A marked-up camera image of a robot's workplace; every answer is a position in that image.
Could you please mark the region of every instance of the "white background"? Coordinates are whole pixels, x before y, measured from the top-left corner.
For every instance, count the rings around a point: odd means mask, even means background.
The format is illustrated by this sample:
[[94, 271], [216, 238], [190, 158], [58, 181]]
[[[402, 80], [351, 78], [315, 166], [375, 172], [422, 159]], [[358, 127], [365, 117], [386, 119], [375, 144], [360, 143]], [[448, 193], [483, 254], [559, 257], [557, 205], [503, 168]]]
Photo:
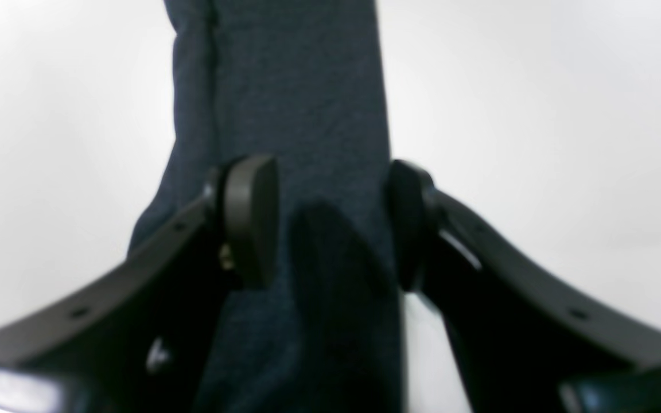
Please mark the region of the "white background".
[[[661, 0], [379, 0], [394, 156], [661, 328]], [[0, 0], [0, 325], [118, 264], [174, 140], [160, 0]], [[467, 411], [407, 298], [412, 412]]]

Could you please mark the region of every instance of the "screw hole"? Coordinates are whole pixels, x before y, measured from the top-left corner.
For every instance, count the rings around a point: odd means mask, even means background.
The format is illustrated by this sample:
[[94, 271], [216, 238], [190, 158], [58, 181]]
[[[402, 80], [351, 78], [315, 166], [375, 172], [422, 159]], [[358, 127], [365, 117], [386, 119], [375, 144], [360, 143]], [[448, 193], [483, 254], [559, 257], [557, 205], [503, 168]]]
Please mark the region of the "screw hole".
[[590, 316], [585, 311], [579, 309], [570, 309], [569, 312], [572, 317], [577, 318], [580, 321], [588, 321], [590, 319]]
[[84, 317], [90, 311], [91, 310], [88, 307], [81, 307], [78, 309], [74, 309], [73, 311], [71, 311], [71, 319], [78, 320], [79, 318]]

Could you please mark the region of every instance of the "dark blue fabric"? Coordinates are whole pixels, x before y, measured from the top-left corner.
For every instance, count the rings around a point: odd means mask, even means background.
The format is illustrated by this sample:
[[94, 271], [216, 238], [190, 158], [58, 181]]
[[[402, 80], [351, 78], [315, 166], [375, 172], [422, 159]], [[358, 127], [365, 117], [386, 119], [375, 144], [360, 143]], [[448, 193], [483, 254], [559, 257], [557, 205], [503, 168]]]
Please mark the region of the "dark blue fabric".
[[373, 0], [165, 0], [176, 143], [130, 249], [209, 167], [278, 157], [278, 276], [233, 293], [195, 412], [399, 411], [401, 325]]

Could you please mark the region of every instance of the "navy fabric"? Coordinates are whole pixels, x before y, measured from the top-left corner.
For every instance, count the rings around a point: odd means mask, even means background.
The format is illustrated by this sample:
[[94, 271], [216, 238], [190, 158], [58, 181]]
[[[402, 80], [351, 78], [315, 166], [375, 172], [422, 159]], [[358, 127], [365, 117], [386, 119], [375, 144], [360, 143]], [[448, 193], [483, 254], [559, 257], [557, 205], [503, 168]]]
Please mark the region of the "navy fabric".
[[130, 250], [236, 156], [278, 157], [278, 275], [233, 293], [195, 400], [208, 411], [400, 411], [373, 0], [165, 0], [176, 142]]

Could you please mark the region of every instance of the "white wall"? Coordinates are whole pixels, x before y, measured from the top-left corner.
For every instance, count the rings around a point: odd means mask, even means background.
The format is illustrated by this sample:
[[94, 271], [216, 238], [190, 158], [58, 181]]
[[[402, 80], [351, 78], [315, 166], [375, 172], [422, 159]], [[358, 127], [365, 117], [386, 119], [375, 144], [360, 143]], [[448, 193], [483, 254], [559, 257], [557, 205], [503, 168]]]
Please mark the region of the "white wall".
[[[378, 9], [394, 156], [661, 328], [661, 0]], [[174, 139], [172, 39], [160, 0], [0, 0], [0, 324], [123, 259]], [[439, 319], [406, 311], [411, 411], [466, 411]]]

